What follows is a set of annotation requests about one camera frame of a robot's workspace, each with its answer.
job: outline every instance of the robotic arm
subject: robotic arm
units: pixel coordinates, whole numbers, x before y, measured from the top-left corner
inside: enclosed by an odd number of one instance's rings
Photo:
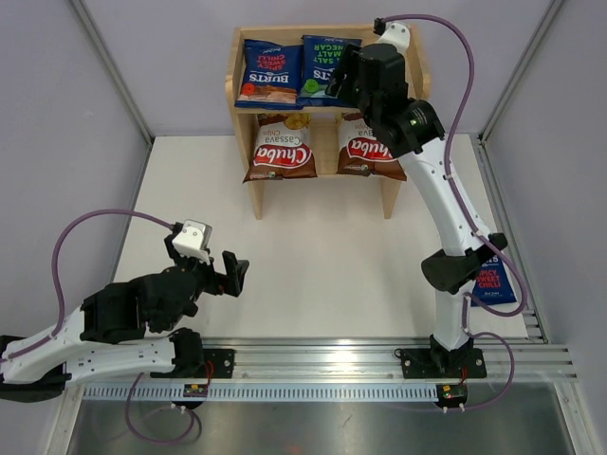
[[[108,284],[84,300],[65,318],[61,332],[37,349],[15,355],[54,328],[26,339],[0,337],[0,398],[42,401],[66,387],[118,374],[192,376],[204,364],[198,333],[179,329],[167,337],[144,337],[173,331],[183,316],[195,316],[203,292],[234,297],[242,292],[248,261],[224,251],[226,274],[215,272],[207,248],[211,232],[210,226],[191,220],[174,224],[164,240],[174,266]]]
[[[442,249],[422,262],[426,280],[436,294],[436,327],[431,336],[430,359],[442,374],[457,377],[457,370],[472,349],[464,332],[464,295],[471,292],[481,265],[495,253],[477,233],[499,250],[507,246],[503,233],[490,233],[482,223],[451,166],[446,175],[445,130],[432,106],[408,96],[405,51],[410,32],[401,23],[388,27],[376,20],[376,43],[347,46],[333,72],[326,93],[357,107],[377,139],[386,145],[412,178],[428,206],[440,234]],[[480,232],[472,232],[449,180],[453,179]]]

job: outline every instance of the gray wall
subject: gray wall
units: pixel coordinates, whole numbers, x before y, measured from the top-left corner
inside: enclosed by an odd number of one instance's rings
[[[489,139],[552,341],[567,343],[607,443],[607,4],[567,2]]]
[[[84,212],[127,208],[146,151],[65,1],[2,2],[0,62],[0,334],[29,336],[56,321],[57,236]],[[107,283],[124,226],[91,220],[68,238],[68,310]],[[0,451],[40,453],[56,406],[0,402]]]
[[[233,29],[272,24],[369,23],[433,13],[469,38],[476,82],[461,132],[483,128],[548,0],[86,0],[110,52],[157,136],[231,134],[224,78]],[[466,85],[461,45],[434,24],[422,32],[434,77],[432,102],[451,124]]]

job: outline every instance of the table surface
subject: table surface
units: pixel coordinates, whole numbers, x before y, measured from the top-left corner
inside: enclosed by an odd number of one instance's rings
[[[452,159],[470,199],[495,228],[468,136]],[[203,337],[426,337],[435,319],[433,289],[420,263],[440,249],[430,213],[412,182],[401,186],[391,220],[383,219],[376,178],[268,182],[264,219],[255,220],[242,184],[233,136],[156,139],[136,210],[167,222],[194,219],[213,227],[216,269],[221,252],[250,260],[243,294],[203,294],[187,326]],[[167,231],[133,219],[116,281],[172,265]],[[501,305],[504,311],[516,304]],[[526,337],[523,317],[496,318],[471,309],[474,332]]]

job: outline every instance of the gray floor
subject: gray floor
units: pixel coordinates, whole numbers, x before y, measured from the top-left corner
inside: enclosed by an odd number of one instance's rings
[[[470,388],[471,401],[494,391]],[[135,403],[133,420],[146,435],[172,438],[187,417]],[[74,454],[573,454],[556,394],[549,385],[519,384],[498,404],[442,415],[429,405],[372,403],[206,403],[196,410],[202,429],[179,446],[152,446],[125,433],[124,403],[83,402],[68,453]]]

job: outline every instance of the brown chip bag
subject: brown chip bag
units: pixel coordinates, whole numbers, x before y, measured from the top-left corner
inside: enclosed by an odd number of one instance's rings
[[[362,114],[341,114],[337,118],[340,138],[338,173],[351,175],[384,175],[407,180],[400,163],[390,155],[388,147],[379,142]]]
[[[259,116],[253,162],[245,182],[316,177],[309,114]]]

